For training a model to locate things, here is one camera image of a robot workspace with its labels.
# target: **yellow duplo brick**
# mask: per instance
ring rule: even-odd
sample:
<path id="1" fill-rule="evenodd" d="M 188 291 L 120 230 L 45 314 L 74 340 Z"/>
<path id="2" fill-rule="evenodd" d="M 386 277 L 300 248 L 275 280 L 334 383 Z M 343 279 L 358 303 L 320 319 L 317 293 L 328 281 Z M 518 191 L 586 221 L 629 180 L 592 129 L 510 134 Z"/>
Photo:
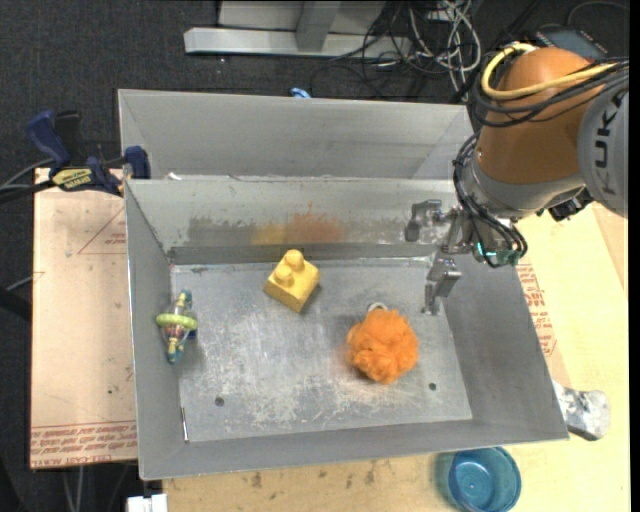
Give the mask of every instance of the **yellow duplo brick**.
<path id="1" fill-rule="evenodd" d="M 319 281 L 320 271 L 300 251 L 291 249 L 267 279 L 264 291 L 300 313 Z"/>

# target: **blue plastic bowl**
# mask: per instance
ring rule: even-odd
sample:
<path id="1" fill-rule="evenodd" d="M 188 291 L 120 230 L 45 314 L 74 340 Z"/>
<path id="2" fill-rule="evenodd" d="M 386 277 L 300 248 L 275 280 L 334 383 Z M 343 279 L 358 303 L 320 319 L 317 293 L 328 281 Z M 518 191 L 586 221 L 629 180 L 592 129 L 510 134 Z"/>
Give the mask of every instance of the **blue plastic bowl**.
<path id="1" fill-rule="evenodd" d="M 469 512 L 506 512 L 520 497 L 520 471 L 502 448 L 456 453 L 449 470 L 449 490 Z"/>

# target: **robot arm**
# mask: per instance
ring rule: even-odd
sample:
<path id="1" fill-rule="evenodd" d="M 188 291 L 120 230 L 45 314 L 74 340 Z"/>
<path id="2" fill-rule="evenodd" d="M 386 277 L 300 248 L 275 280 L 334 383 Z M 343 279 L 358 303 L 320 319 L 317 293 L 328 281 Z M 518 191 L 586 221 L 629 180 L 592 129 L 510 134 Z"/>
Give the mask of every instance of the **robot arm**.
<path id="1" fill-rule="evenodd" d="M 628 60 L 594 64 L 521 43 L 497 54 L 474 90 L 483 126 L 454 162 L 465 220 L 453 252 L 516 264 L 527 249 L 523 217 L 548 209 L 560 219 L 592 200 L 626 216 L 628 83 Z"/>

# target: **clamp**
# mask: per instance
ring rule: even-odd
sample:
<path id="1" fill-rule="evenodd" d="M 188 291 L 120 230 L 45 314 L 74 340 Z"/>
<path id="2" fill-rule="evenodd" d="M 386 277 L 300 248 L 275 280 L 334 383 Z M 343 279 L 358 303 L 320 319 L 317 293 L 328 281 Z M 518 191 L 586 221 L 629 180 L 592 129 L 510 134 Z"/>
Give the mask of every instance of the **clamp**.
<path id="1" fill-rule="evenodd" d="M 55 117 L 51 110 L 36 115 L 27 125 L 27 135 L 35 146 L 52 159 L 49 180 L 45 186 L 58 186 L 66 192 L 96 190 L 122 196 L 122 181 L 109 167 L 126 165 L 128 177 L 147 179 L 151 175 L 149 161 L 140 146 L 131 146 L 124 156 L 104 162 L 86 156 L 79 136 L 80 116 L 63 112 Z"/>

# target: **black cable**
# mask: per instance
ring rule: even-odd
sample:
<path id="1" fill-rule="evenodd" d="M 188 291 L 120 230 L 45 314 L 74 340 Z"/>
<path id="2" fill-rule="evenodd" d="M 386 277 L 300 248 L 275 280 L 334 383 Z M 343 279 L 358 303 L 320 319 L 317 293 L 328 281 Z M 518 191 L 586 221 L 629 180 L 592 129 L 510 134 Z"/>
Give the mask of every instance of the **black cable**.
<path id="1" fill-rule="evenodd" d="M 611 87 L 617 86 L 621 83 L 623 83 L 624 81 L 628 80 L 628 75 L 629 75 L 629 70 L 628 70 L 628 61 L 621 61 L 621 62 L 616 62 L 614 63 L 614 65 L 609 68 L 609 69 L 605 69 L 602 72 L 594 75 L 593 77 L 586 79 L 584 81 L 581 81 L 578 84 L 575 84 L 573 86 L 567 87 L 565 89 L 563 89 L 562 91 L 560 91 L 559 93 L 555 94 L 554 96 L 552 96 L 551 98 L 548 98 L 546 100 L 543 101 L 539 101 L 536 103 L 531 103 L 531 104 L 527 104 L 527 105 L 523 105 L 523 106 L 506 106 L 505 105 L 505 101 L 492 101 L 490 98 L 488 98 L 484 92 L 482 91 L 482 87 L 480 85 L 480 78 L 476 79 L 476 83 L 474 84 L 474 87 L 472 89 L 472 93 L 473 93 L 473 100 L 474 103 L 472 105 L 472 115 L 475 119 L 477 119 L 478 121 L 480 121 L 483 125 L 486 126 L 491 126 L 491 127 L 496 127 L 496 128 L 501 128 L 501 127 L 509 127 L 509 126 L 513 126 L 515 124 L 519 124 L 525 121 L 544 121 L 544 120 L 548 120 L 548 119 L 552 119 L 553 117 L 557 117 L 558 115 L 561 115 L 562 113 L 569 111 L 573 108 L 576 108 L 577 106 L 579 106 L 579 104 L 582 103 L 586 103 L 588 101 L 590 101 L 592 98 L 584 101 L 584 102 L 580 102 L 577 105 L 569 105 L 566 109 L 564 109 L 562 112 L 559 112 L 557 114 L 554 114 L 552 117 L 549 118 L 545 118 L 545 119 L 538 119 L 538 120 L 534 120 L 534 118 L 540 114 L 544 109 L 546 109 L 547 107 L 551 106 L 551 105 L 555 105 L 561 102 L 564 102 L 568 99 L 574 98 L 580 94 L 583 94 L 585 92 L 591 91 L 597 87 L 600 86 L 605 86 L 606 90 L 609 90 Z M 521 100 L 523 98 L 526 98 L 528 96 L 521 96 L 518 98 L 515 98 L 517 100 Z M 513 114 L 524 114 L 522 117 L 512 117 L 509 121 L 488 121 L 486 119 L 486 117 L 482 117 L 478 114 L 477 112 L 477 106 L 481 106 L 484 109 L 488 110 L 488 111 L 492 111 L 492 112 L 497 112 L 500 114 L 504 114 L 506 116 L 512 116 Z"/>
<path id="2" fill-rule="evenodd" d="M 372 46 L 373 44 L 375 44 L 377 41 L 379 41 L 382 37 L 384 37 L 387 32 L 386 30 L 383 30 L 382 32 L 380 32 L 379 34 L 377 34 L 376 36 L 373 36 L 373 38 L 371 40 L 369 40 L 369 37 L 372 36 L 373 32 L 375 32 L 376 30 L 379 30 L 381 27 L 381 23 L 385 20 L 385 16 L 386 16 L 386 12 L 388 11 L 388 7 L 385 7 L 381 13 L 378 15 L 378 17 L 373 21 L 373 23 L 369 26 L 367 32 L 365 33 L 365 36 L 363 38 L 363 43 L 362 45 L 355 49 L 352 50 L 350 52 L 344 53 L 342 55 L 339 55 L 337 57 L 334 57 L 332 59 L 329 59 L 327 61 L 326 64 L 324 64 L 323 66 L 320 66 L 318 69 L 316 69 L 311 77 L 309 78 L 309 93 L 311 94 L 311 96 L 318 96 L 321 97 L 321 95 L 315 93 L 313 91 L 313 83 L 315 81 L 315 78 L 317 77 L 317 75 L 321 72 L 330 70 L 330 69 L 345 69 L 348 70 L 349 72 L 351 72 L 352 74 L 354 74 L 355 76 L 357 76 L 360 81 L 366 85 L 367 87 L 369 87 L 371 90 L 373 90 L 375 92 L 374 96 L 369 97 L 368 99 L 374 99 L 374 98 L 386 98 L 385 94 L 383 93 L 382 89 L 384 88 L 384 86 L 386 86 L 386 84 L 389 82 L 389 80 L 391 79 L 391 75 L 392 73 L 389 73 L 386 77 L 375 77 L 375 78 L 369 78 L 367 76 L 367 72 L 366 72 L 366 64 L 378 64 L 381 61 L 384 62 L 384 60 L 382 59 L 382 55 L 378 56 L 378 57 L 374 57 L 374 58 L 368 58 L 366 57 L 366 52 L 365 50 L 367 48 L 369 48 L 370 46 Z M 396 7 L 395 9 L 396 13 L 399 12 L 399 7 Z M 361 54 L 360 57 L 360 65 L 362 67 L 362 71 L 359 72 L 356 69 L 352 68 L 350 65 L 348 64 L 336 64 L 337 61 L 340 61 L 342 59 L 345 59 L 347 57 L 352 57 L 354 55 L 357 54 Z M 381 80 L 384 78 L 384 82 L 381 85 L 376 85 L 373 82 L 376 80 Z"/>
<path id="3" fill-rule="evenodd" d="M 453 184 L 458 202 L 463 207 L 465 212 L 467 212 L 471 221 L 471 226 L 478 240 L 478 244 L 480 246 L 479 249 L 483 260 L 490 267 L 498 268 L 504 266 L 504 264 L 492 261 L 491 258 L 489 258 L 489 256 L 486 254 L 485 244 L 482 240 L 482 236 L 480 235 L 476 220 L 487 224 L 491 229 L 502 236 L 504 240 L 508 241 L 511 245 L 511 250 L 514 250 L 515 246 L 515 251 L 519 254 L 519 257 L 522 257 L 526 254 L 528 246 L 526 240 L 514 225 L 512 225 L 511 227 L 507 227 L 502 224 L 498 219 L 490 215 L 484 206 L 479 205 L 475 201 L 475 199 L 468 195 L 462 188 L 462 184 L 460 182 L 460 172 L 462 171 L 462 168 L 464 167 L 467 160 L 472 155 L 473 149 L 475 148 L 475 144 L 477 142 L 478 133 L 479 132 L 476 132 L 463 144 L 460 151 L 458 152 L 456 160 L 454 160 Z"/>
<path id="4" fill-rule="evenodd" d="M 116 500 L 118 499 L 118 492 L 120 491 L 120 487 L 122 487 L 122 483 L 124 482 L 125 477 L 127 476 L 127 472 L 129 470 L 129 466 L 124 465 L 124 470 L 120 474 L 118 481 L 116 482 L 115 487 L 113 488 L 113 493 L 107 502 L 106 512 L 111 512 L 113 510 L 113 506 L 116 504 Z"/>
<path id="5" fill-rule="evenodd" d="M 0 190 L 2 190 L 7 185 L 11 185 L 12 183 L 15 183 L 17 180 L 22 178 L 22 176 L 24 176 L 26 174 L 29 174 L 30 172 L 33 172 L 35 169 L 37 169 L 39 167 L 47 167 L 47 166 L 51 165 L 52 163 L 54 163 L 53 158 L 46 158 L 44 160 L 40 160 L 39 162 L 36 162 L 34 164 L 31 164 L 31 165 L 25 167 L 21 171 L 18 171 L 16 174 L 11 176 L 11 178 L 9 178 L 7 181 L 5 181 L 2 185 L 0 185 Z"/>
<path id="6" fill-rule="evenodd" d="M 511 42 L 516 39 L 517 36 L 513 34 L 517 34 L 522 29 L 522 26 L 526 23 L 526 21 L 531 17 L 533 11 L 538 7 L 538 4 L 541 0 L 532 0 L 524 10 L 513 20 L 506 28 L 502 29 L 498 36 L 493 40 L 493 42 L 487 47 L 497 48 L 506 42 Z M 473 71 L 470 72 L 468 80 L 460 87 L 460 90 L 457 91 L 449 100 L 449 103 L 457 105 L 462 101 L 462 98 L 471 90 L 475 80 L 480 73 L 480 70 L 484 68 L 484 66 L 478 66 Z"/>
<path id="7" fill-rule="evenodd" d="M 408 30 L 408 37 L 411 40 L 411 42 L 413 43 L 413 55 L 416 58 L 416 61 L 419 62 L 420 58 L 424 58 L 425 60 L 427 60 L 427 66 L 430 68 L 439 66 L 439 64 L 436 62 L 436 55 L 441 55 L 442 53 L 444 53 L 445 51 L 447 53 L 451 53 L 452 49 L 457 48 L 456 47 L 442 47 L 441 46 L 441 39 L 442 39 L 442 31 L 441 31 L 441 27 L 442 27 L 442 23 L 440 21 L 436 21 L 434 22 L 433 20 L 428 20 L 424 17 L 424 15 L 420 12 L 420 9 L 416 8 L 415 6 L 412 6 L 411 4 L 413 4 L 415 2 L 409 2 L 409 10 L 411 11 L 411 13 L 414 16 L 417 16 L 418 19 L 423 23 L 423 29 L 422 30 L 418 30 L 417 29 L 417 24 L 416 24 L 416 31 L 418 32 L 417 34 L 414 32 L 414 30 Z M 441 11 L 447 11 L 448 7 L 438 7 L 438 8 L 430 8 L 429 12 L 441 12 Z M 422 48 L 422 45 L 420 44 L 420 42 L 422 41 L 423 44 L 427 43 L 428 38 L 425 37 L 425 33 L 424 30 L 425 28 L 428 28 L 429 31 L 433 31 L 435 29 L 435 31 L 438 33 L 437 37 L 435 40 L 429 39 L 429 45 L 427 46 L 427 48 L 429 49 L 429 51 L 431 53 L 433 53 L 433 57 L 424 57 L 420 55 L 420 52 L 418 52 L 418 50 L 424 50 L 424 48 Z M 426 74 L 428 74 L 429 76 L 431 76 L 432 78 L 445 78 L 448 76 L 449 70 L 448 69 L 439 69 L 438 71 L 434 71 L 432 69 L 427 69 L 427 67 L 423 67 L 423 66 L 418 66 L 422 69 L 422 71 Z"/>
<path id="8" fill-rule="evenodd" d="M 13 201 L 23 196 L 31 196 L 36 192 L 40 192 L 42 190 L 46 190 L 51 187 L 55 187 L 56 184 L 53 181 L 43 181 L 42 183 L 38 183 L 37 185 L 32 185 L 27 188 L 21 188 L 18 190 L 14 190 L 12 192 L 5 192 L 0 195 L 0 205 L 8 203 L 9 201 Z"/>
<path id="9" fill-rule="evenodd" d="M 12 510 L 15 512 L 27 510 L 27 507 L 20 500 L 11 482 L 11 478 L 2 459 L 0 459 L 0 498 L 2 498 L 2 505 L 5 507 L 4 510 Z"/>
<path id="10" fill-rule="evenodd" d="M 31 304 L 2 286 L 0 286 L 0 308 L 15 313 L 27 322 L 31 321 Z"/>
<path id="11" fill-rule="evenodd" d="M 398 42 L 396 41 L 396 38 L 393 34 L 393 23 L 395 22 L 395 16 L 393 19 L 389 20 L 387 18 L 387 33 L 389 34 L 389 39 L 391 39 L 391 43 L 393 44 L 393 47 L 396 49 L 396 51 L 398 52 L 398 55 L 400 56 L 400 60 L 402 63 L 406 64 L 407 66 L 411 67 L 412 69 L 419 71 L 420 73 L 430 73 L 429 71 L 425 71 L 423 68 L 421 68 L 420 66 L 416 66 L 413 62 L 411 62 L 406 55 L 402 52 L 402 49 L 400 48 L 400 46 L 398 46 Z"/>

